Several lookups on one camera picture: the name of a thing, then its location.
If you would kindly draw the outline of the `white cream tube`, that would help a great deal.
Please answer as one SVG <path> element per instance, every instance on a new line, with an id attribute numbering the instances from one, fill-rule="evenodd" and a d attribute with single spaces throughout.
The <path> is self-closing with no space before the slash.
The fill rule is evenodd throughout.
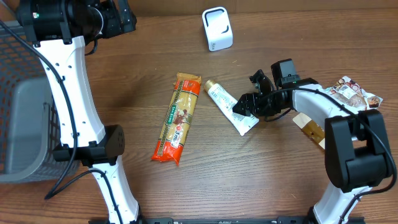
<path id="1" fill-rule="evenodd" d="M 259 119 L 253 115 L 243 116 L 233 112 L 233 106 L 238 101 L 214 80 L 208 80 L 205 83 L 204 90 L 241 136 L 244 136 L 259 122 Z"/>

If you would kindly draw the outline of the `beige bread snack bag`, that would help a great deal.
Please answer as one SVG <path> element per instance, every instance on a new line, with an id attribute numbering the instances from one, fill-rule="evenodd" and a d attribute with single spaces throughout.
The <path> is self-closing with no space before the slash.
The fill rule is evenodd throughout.
<path id="1" fill-rule="evenodd" d="M 340 78 L 332 87 L 308 84 L 292 93 L 294 110 L 299 112 L 293 122 L 321 148 L 325 147 L 325 119 L 348 116 L 348 113 L 322 94 L 332 97 L 355 114 L 364 110 L 376 110 L 382 103 L 382 98 L 366 92 L 347 76 Z"/>

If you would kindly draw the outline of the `red orange spaghetti pack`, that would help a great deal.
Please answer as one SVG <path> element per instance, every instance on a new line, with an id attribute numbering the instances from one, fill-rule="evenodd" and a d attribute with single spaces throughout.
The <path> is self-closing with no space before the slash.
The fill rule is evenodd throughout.
<path id="1" fill-rule="evenodd" d="M 172 99 L 152 160 L 179 163 L 200 94 L 201 83 L 200 76 L 177 73 Z"/>

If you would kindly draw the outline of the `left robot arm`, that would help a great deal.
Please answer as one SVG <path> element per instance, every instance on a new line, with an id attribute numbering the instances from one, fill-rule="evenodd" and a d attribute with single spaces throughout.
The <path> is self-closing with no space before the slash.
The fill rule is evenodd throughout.
<path id="1" fill-rule="evenodd" d="M 105 126 L 97 113 L 86 71 L 86 46 L 132 32 L 137 19 L 127 0 L 25 0 L 17 8 L 24 45 L 40 59 L 60 122 L 56 161 L 80 161 L 96 179 L 109 223 L 137 223 L 139 204 L 123 168 L 124 131 Z"/>

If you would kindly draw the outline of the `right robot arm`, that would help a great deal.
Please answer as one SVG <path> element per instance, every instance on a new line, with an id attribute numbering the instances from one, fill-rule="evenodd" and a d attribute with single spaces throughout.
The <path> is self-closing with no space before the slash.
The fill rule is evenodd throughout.
<path id="1" fill-rule="evenodd" d="M 304 223 L 348 223 L 349 214 L 365 195 L 387 192 L 396 184 L 384 119 L 377 110 L 358 111 L 329 95 L 312 78 L 258 70 L 249 79 L 258 90 L 243 94 L 233 111 L 273 121 L 282 110 L 307 115 L 325 132 L 325 169 L 330 180 L 322 198 Z"/>

